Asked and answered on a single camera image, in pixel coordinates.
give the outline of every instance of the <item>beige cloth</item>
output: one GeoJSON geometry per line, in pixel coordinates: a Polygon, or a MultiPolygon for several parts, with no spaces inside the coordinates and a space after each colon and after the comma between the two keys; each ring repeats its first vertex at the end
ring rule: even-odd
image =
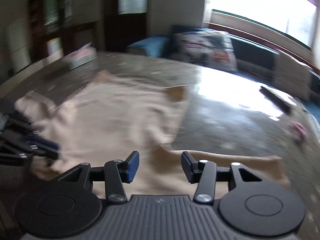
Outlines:
{"type": "MultiPolygon", "coordinates": [[[[16,108],[34,121],[41,135],[61,146],[61,156],[50,168],[35,158],[33,172],[50,179],[73,166],[88,162],[103,166],[114,159],[126,159],[140,152],[140,166],[132,184],[132,194],[188,194],[191,185],[181,168],[182,151],[173,151],[181,120],[187,109],[186,87],[161,89],[129,78],[99,73],[93,83],[61,106],[30,92],[16,102],[16,108]]],[[[288,186],[279,157],[245,157],[189,151],[196,159],[208,159],[219,166],[241,162],[277,183],[288,186]]],[[[94,183],[94,193],[104,196],[104,183],[94,183]]],[[[217,185],[216,197],[228,191],[217,185]]]]}
{"type": "Polygon", "coordinates": [[[309,67],[279,51],[273,70],[273,84],[280,90],[308,101],[310,98],[311,73],[309,67]]]}

